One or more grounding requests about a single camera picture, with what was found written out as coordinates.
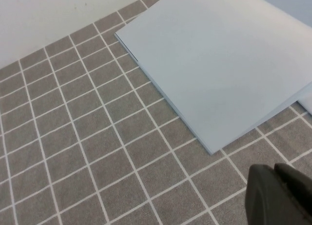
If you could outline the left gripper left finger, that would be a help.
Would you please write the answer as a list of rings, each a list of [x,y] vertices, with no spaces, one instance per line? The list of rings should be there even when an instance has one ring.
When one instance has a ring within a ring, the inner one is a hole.
[[[306,225],[278,174],[265,164],[249,168],[245,195],[249,225]]]

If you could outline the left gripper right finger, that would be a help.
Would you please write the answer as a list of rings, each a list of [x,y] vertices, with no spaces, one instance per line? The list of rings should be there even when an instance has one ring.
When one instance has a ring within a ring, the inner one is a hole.
[[[291,200],[302,214],[303,220],[312,224],[312,179],[284,163],[274,165],[274,171],[290,192]]]

